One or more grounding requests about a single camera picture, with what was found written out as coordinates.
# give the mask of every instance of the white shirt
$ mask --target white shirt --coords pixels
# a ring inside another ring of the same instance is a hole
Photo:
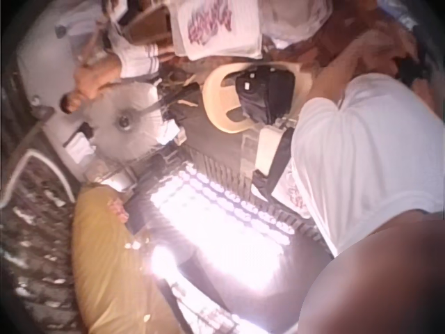
[[[382,74],[352,80],[340,107],[325,98],[308,101],[292,162],[334,256],[403,212],[444,209],[444,124]]]

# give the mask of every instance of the pillow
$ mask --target pillow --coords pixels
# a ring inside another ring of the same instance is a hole
[[[84,188],[76,204],[72,264],[79,309],[89,334],[180,334],[154,279],[144,274],[135,241],[108,203],[109,186]]]

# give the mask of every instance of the yellow cloth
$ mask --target yellow cloth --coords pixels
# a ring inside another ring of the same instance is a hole
[[[85,188],[76,204],[72,260],[79,308],[89,334],[180,334],[155,282],[144,274],[134,238],[109,208],[118,193]]]

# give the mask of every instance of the plastic chair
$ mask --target plastic chair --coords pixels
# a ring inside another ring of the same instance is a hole
[[[210,121],[223,132],[237,134],[255,125],[249,118],[240,122],[234,122],[227,117],[227,113],[239,108],[241,103],[239,102],[235,86],[221,86],[224,78],[228,75],[244,71],[253,65],[272,65],[277,69],[291,71],[296,76],[291,111],[289,115],[285,117],[294,118],[298,115],[301,104],[312,86],[312,73],[301,72],[301,64],[299,63],[234,63],[218,67],[204,82],[202,98]]]

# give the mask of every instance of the white cloth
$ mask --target white cloth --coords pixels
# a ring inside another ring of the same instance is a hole
[[[444,209],[444,125],[411,90],[382,74],[352,80],[340,107],[308,101],[292,161],[334,256],[403,212]]]
[[[108,37],[113,52],[122,64],[121,78],[134,78],[159,71],[159,50],[156,44],[133,45],[112,26]]]

